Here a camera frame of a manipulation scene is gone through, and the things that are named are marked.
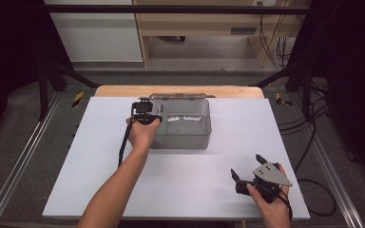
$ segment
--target cable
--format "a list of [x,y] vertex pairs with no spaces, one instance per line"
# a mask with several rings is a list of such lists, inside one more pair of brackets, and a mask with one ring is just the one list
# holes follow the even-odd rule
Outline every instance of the cable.
[[[323,106],[323,107],[321,107],[321,108],[319,108],[317,111],[316,111],[316,113],[314,114],[315,115],[315,120],[317,120],[318,118],[320,118],[322,115],[324,115],[324,114],[326,114],[326,113],[328,113],[328,111],[325,111],[325,112],[322,112],[321,114],[318,114],[318,112],[319,111],[321,111],[323,108],[325,108],[325,107],[327,107],[328,105],[325,105],[325,106]],[[293,131],[293,132],[290,132],[290,133],[280,133],[280,135],[292,135],[292,134],[295,134],[295,133],[297,133],[297,132],[299,132],[299,131],[301,131],[301,130],[303,130],[303,129],[306,129],[307,127],[309,127],[311,125],[311,123],[309,123],[309,124],[307,124],[306,126],[304,126],[304,127],[302,127],[301,129],[298,129],[298,130],[296,130],[296,131]],[[284,130],[289,130],[289,129],[291,129],[291,128],[296,128],[296,127],[289,127],[289,128],[286,128],[286,129],[282,129],[281,131],[284,131]]]
[[129,118],[129,123],[126,127],[126,130],[125,130],[125,134],[124,134],[124,139],[123,139],[123,143],[121,144],[121,148],[120,148],[120,154],[118,156],[118,167],[121,166],[121,164],[123,163],[123,157],[124,157],[124,150],[125,150],[125,146],[126,146],[126,141],[128,140],[128,136],[129,136],[129,133],[132,129],[132,125],[136,122],[134,119],[133,119],[133,109],[134,109],[134,104],[132,105],[131,107],[131,116]]
[[289,198],[287,197],[287,195],[280,189],[280,192],[283,194],[283,196],[286,198],[284,199],[283,197],[281,197],[279,194],[276,194],[274,192],[272,192],[271,190],[269,190],[268,188],[262,186],[261,184],[255,184],[257,187],[261,187],[263,190],[269,192],[270,194],[276,196],[278,199],[282,200],[282,202],[284,204],[286,204],[287,208],[289,208],[289,220],[292,220],[293,218],[293,210],[292,210],[292,206],[290,205],[289,202]]
[[324,97],[322,98],[318,98],[314,101],[314,103],[312,104],[312,122],[311,124],[313,125],[313,133],[311,134],[311,138],[310,138],[310,141],[308,142],[304,152],[303,152],[303,155],[301,156],[300,158],[300,161],[298,162],[298,165],[296,165],[296,168],[294,169],[295,171],[295,174],[297,173],[298,171],[298,168],[300,167],[301,163],[303,162],[304,158],[306,157],[306,155],[308,154],[309,152],[309,149],[311,147],[311,144],[313,143],[313,140],[314,140],[314,136],[316,135],[316,120],[314,118],[314,107],[316,105],[316,103],[318,103],[319,101],[325,99]]
[[304,120],[304,118],[301,117],[301,118],[299,118],[299,119],[297,119],[295,121],[289,122],[289,123],[278,123],[278,125],[294,124],[294,123],[297,123],[298,121],[301,121],[301,120]]
[[[304,160],[304,158],[306,157],[306,155],[307,155],[307,153],[309,152],[309,149],[310,149],[310,146],[311,146],[311,144],[312,144],[312,142],[313,142],[313,139],[314,139],[314,136],[316,135],[316,119],[317,118],[319,118],[320,116],[322,116],[324,113],[326,113],[326,112],[324,112],[324,113],[321,113],[319,116],[317,116],[316,117],[316,115],[318,114],[318,112],[320,111],[320,110],[322,110],[323,108],[326,108],[328,105],[324,105],[324,106],[322,106],[322,107],[320,107],[316,112],[314,111],[314,108],[315,108],[315,106],[316,106],[316,104],[319,102],[319,101],[322,101],[322,100],[324,100],[325,99],[325,97],[321,97],[321,98],[318,98],[318,99],[316,99],[314,102],[313,102],[313,104],[312,104],[312,121],[311,121],[311,123],[310,124],[312,124],[313,125],[313,133],[312,133],[312,136],[311,136],[311,138],[310,138],[310,141],[308,142],[308,144],[307,144],[307,147],[305,148],[305,150],[304,150],[304,152],[303,152],[303,155],[301,156],[301,159],[300,159],[300,161],[298,162],[298,165],[296,166],[296,168],[294,169],[294,171],[295,171],[295,174],[297,173],[297,171],[298,171],[298,168],[300,167],[300,165],[302,164],[302,162],[303,162],[303,160]],[[313,214],[315,214],[315,215],[318,215],[318,216],[322,216],[322,217],[329,217],[329,216],[331,216],[331,215],[333,215],[335,212],[336,212],[336,208],[337,208],[337,203],[336,203],[336,199],[335,199],[335,197],[333,196],[333,194],[331,193],[331,191],[330,191],[330,189],[328,189],[327,187],[325,187],[324,185],[322,185],[321,183],[319,183],[319,182],[317,182],[317,181],[315,181],[315,180],[309,180],[309,179],[298,179],[298,182],[302,182],[302,181],[307,181],[307,182],[311,182],[311,183],[313,183],[313,184],[316,184],[316,185],[318,185],[318,186],[320,186],[321,188],[323,188],[328,194],[329,194],[329,196],[331,197],[331,199],[333,200],[333,209],[330,211],[330,212],[328,212],[328,213],[321,213],[321,212],[317,212],[317,211],[315,211],[315,210],[313,210],[313,209],[310,209],[309,207],[307,207],[307,209],[309,210],[309,212],[310,213],[313,213]]]
[[336,199],[335,199],[334,195],[331,193],[331,191],[327,187],[325,187],[324,185],[322,185],[321,183],[319,183],[319,182],[317,182],[315,180],[298,179],[298,182],[310,182],[310,183],[313,183],[313,184],[316,184],[316,185],[320,186],[322,189],[324,189],[328,193],[328,195],[330,195],[331,199],[333,200],[333,205],[334,206],[333,206],[333,208],[332,208],[332,210],[330,212],[328,212],[328,213],[317,212],[317,211],[312,210],[309,207],[307,207],[307,209],[311,213],[313,213],[315,215],[318,215],[318,216],[321,216],[321,217],[329,217],[329,216],[333,215],[336,212],[336,208],[337,208]]

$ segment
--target black pole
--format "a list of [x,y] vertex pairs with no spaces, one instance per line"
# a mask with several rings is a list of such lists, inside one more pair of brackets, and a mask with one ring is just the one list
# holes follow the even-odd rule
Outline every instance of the black pole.
[[235,7],[165,5],[24,5],[27,10],[66,13],[201,13],[201,14],[284,14],[308,15],[327,9],[309,7]]
[[44,71],[44,65],[41,65],[38,69],[38,82],[40,86],[40,118],[42,121],[48,112],[48,90],[47,90],[47,77]]

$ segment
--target white table surface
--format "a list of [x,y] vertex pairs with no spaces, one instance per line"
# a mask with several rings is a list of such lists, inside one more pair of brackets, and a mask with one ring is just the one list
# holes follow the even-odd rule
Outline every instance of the white table surface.
[[[117,169],[125,119],[137,98],[93,97],[86,108],[43,216],[79,218],[98,188]],[[257,205],[237,194],[233,168],[243,180],[260,166],[256,154],[280,162],[293,183],[294,219],[310,215],[300,193],[269,101],[208,99],[212,133],[204,150],[151,149],[125,208],[124,219],[253,219]],[[124,158],[131,149],[128,143]]]

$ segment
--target metal frame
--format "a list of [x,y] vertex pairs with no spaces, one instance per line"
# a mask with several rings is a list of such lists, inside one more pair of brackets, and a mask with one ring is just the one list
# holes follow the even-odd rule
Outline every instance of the metal frame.
[[17,160],[16,164],[14,165],[13,169],[10,172],[9,177],[7,178],[4,186],[0,191],[0,218],[2,213],[4,212],[11,195],[13,194],[17,183],[22,178],[23,173],[26,170],[26,167],[29,163],[29,160],[34,153],[35,148],[40,142],[41,137],[43,136],[48,123],[55,111],[56,106],[61,98],[61,92],[54,92],[54,96],[51,99],[49,104],[50,108],[47,112],[45,118],[38,122],[36,127],[34,128],[33,133],[31,134],[28,143],[26,144],[23,152],[21,153],[19,159]]

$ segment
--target transparent storage bin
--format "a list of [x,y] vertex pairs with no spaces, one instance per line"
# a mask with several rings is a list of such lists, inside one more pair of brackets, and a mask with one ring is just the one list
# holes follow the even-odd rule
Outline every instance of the transparent storage bin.
[[152,149],[205,149],[212,132],[209,102],[199,99],[154,99],[152,114],[163,121]]

